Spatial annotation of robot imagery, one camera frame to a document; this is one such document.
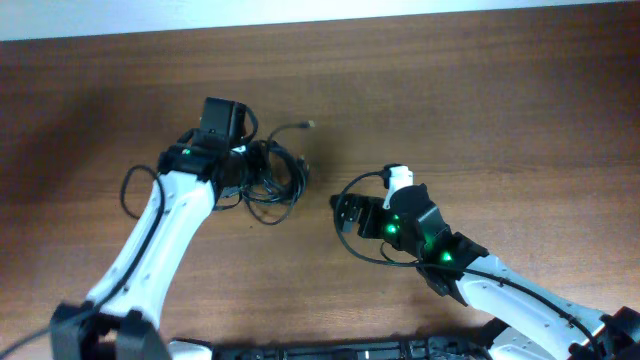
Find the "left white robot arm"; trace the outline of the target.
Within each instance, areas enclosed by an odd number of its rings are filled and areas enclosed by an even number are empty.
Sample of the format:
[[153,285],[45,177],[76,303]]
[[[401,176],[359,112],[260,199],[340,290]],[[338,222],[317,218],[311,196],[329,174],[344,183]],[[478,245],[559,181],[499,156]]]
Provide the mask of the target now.
[[211,359],[198,340],[164,342],[159,325],[170,284],[218,200],[246,185],[257,121],[243,103],[207,98],[200,124],[162,152],[152,192],[124,247],[80,306],[61,304],[50,326],[56,359]]

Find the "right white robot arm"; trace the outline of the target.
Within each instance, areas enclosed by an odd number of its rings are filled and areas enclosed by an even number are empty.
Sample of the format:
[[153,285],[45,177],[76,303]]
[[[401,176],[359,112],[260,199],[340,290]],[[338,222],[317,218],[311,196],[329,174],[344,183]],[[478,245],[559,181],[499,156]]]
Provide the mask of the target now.
[[588,308],[540,287],[445,223],[423,185],[387,200],[345,191],[330,199],[338,235],[382,240],[411,255],[438,295],[491,315],[479,344],[492,359],[636,359],[639,314]]

